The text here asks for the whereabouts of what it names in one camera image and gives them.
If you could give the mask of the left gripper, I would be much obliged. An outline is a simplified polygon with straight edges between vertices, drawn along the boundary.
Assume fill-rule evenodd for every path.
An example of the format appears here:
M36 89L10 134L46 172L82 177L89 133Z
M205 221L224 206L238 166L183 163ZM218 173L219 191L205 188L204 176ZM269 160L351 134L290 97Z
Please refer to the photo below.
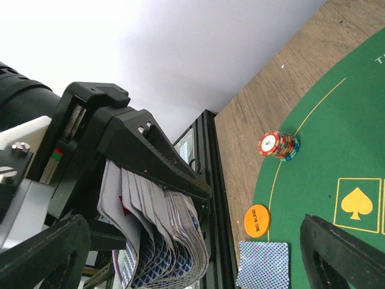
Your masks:
M115 84L73 82L65 90L29 170L54 188L48 213L90 214L105 161L200 201L211 187L177 153L147 110Z

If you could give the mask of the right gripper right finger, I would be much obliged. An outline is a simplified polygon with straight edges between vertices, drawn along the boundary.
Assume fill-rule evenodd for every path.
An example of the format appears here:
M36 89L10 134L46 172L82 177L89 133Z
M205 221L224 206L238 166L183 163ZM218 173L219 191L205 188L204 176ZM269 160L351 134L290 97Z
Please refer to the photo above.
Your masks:
M384 252L306 214L300 247L311 288L384 288Z

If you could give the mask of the grey card deck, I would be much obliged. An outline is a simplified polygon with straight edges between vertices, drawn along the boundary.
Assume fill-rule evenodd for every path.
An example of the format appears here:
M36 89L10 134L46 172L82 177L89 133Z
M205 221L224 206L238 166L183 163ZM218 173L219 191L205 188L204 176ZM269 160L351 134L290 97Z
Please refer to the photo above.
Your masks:
M123 288L186 288L209 267L190 197L106 161L97 210L125 237Z

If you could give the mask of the orange big blind button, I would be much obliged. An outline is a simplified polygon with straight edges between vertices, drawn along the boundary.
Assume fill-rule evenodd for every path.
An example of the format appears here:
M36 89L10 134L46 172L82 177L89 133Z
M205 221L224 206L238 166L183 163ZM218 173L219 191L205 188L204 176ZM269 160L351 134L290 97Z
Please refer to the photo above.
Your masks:
M244 228L252 238L263 237L269 230L271 216L267 207L261 204L253 205L244 217Z

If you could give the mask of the brown red chip stack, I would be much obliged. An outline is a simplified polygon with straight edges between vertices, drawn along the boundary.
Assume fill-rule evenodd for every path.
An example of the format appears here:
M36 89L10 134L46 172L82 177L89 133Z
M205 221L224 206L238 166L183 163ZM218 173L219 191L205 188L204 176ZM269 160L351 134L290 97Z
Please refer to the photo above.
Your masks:
M270 131L259 140L258 151L265 157L280 161L290 161L298 153L300 142L296 136L280 131Z

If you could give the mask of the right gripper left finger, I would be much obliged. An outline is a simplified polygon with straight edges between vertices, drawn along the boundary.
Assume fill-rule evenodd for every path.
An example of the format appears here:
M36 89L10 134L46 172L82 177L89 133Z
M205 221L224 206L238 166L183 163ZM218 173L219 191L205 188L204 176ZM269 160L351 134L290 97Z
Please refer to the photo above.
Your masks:
M90 230L74 215L1 253L1 288L78 288Z

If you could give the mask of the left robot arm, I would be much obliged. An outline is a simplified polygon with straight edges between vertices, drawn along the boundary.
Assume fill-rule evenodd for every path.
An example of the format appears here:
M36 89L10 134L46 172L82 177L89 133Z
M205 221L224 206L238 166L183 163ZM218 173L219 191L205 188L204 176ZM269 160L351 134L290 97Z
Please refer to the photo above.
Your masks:
M80 214L92 234L111 237L118 231L96 221L96 201L105 162L113 161L157 184L198 200L208 200L211 188L178 156L153 116L129 106L126 90L110 83L73 82L62 96L17 70L1 65L1 132L39 117L48 128L36 151L1 150L1 165L16 176L1 185L1 216L5 217L24 178L42 179L48 162L61 154L54 170L49 215L56 220Z

